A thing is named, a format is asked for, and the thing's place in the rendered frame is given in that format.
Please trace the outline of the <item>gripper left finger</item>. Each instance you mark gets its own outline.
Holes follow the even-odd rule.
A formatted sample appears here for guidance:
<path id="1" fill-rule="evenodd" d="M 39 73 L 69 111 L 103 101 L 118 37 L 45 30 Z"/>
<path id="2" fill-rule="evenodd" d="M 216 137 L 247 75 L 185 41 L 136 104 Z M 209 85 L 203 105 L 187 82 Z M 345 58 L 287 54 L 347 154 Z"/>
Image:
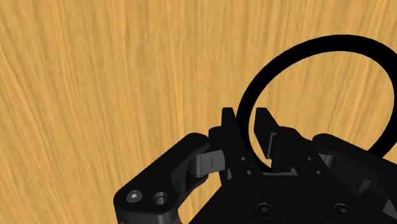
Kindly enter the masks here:
<path id="1" fill-rule="evenodd" d="M 247 148 L 251 111 L 223 108 L 220 126 L 186 135 L 121 187 L 113 199 L 118 224 L 182 224 L 179 207 L 211 173 L 221 187 L 190 224 L 263 224 L 264 164 Z"/>

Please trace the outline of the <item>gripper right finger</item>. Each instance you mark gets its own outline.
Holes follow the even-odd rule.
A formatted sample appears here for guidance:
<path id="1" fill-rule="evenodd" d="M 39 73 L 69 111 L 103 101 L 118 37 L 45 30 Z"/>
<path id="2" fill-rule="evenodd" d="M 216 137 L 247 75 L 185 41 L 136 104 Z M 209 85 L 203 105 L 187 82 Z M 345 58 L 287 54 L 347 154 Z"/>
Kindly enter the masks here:
<path id="1" fill-rule="evenodd" d="M 397 164 L 339 139 L 311 140 L 281 127 L 267 108 L 257 108 L 254 134 L 272 172 L 292 173 L 301 224 L 397 224 Z"/>

